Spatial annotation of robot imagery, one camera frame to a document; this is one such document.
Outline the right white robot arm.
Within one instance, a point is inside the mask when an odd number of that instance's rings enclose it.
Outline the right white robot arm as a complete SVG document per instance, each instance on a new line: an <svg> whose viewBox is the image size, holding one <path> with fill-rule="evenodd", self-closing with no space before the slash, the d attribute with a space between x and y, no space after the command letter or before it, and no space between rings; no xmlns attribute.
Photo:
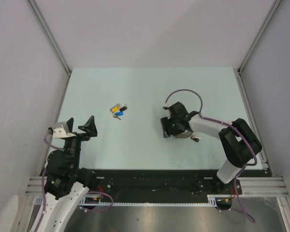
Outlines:
<svg viewBox="0 0 290 232"><path fill-rule="evenodd" d="M231 188L230 182L246 167L257 165L262 145L244 119L238 118L230 123L219 121L202 116L198 111L189 113L180 102L165 104L163 109L168 111L168 115L160 119L163 137L190 138L198 142L200 138L196 133L199 132L220 140L226 160L213 182L217 193L226 193Z"/></svg>

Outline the yellow tag key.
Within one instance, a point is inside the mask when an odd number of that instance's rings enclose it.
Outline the yellow tag key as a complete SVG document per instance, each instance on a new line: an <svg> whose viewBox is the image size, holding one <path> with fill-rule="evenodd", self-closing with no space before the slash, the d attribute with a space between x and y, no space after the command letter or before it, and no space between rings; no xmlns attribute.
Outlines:
<svg viewBox="0 0 290 232"><path fill-rule="evenodd" d="M114 114L120 109L121 105L118 103L110 109L111 113Z"/></svg>

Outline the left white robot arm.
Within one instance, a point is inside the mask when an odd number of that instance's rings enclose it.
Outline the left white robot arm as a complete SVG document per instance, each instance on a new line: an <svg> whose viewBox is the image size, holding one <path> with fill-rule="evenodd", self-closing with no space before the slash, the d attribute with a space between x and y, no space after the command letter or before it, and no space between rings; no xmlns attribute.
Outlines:
<svg viewBox="0 0 290 232"><path fill-rule="evenodd" d="M98 132L94 116L79 126L80 133L73 131L74 119L58 122L48 128L48 136L64 140L62 148L53 147L47 157L47 164L42 174L42 203L38 215L31 227L32 232L62 232L81 199L96 190L96 173L80 168L82 142L97 137Z"/></svg>

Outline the metal disc with keyrings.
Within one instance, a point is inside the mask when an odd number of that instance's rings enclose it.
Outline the metal disc with keyrings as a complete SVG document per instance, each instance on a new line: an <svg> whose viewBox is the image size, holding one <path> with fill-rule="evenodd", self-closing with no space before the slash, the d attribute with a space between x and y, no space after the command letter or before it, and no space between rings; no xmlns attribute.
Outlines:
<svg viewBox="0 0 290 232"><path fill-rule="evenodd" d="M186 138L190 138L195 142L199 142L201 139L200 137L197 137L194 132L189 131L189 130L185 130L183 133L180 133L178 135L174 135L175 138L178 139L186 139Z"/></svg>

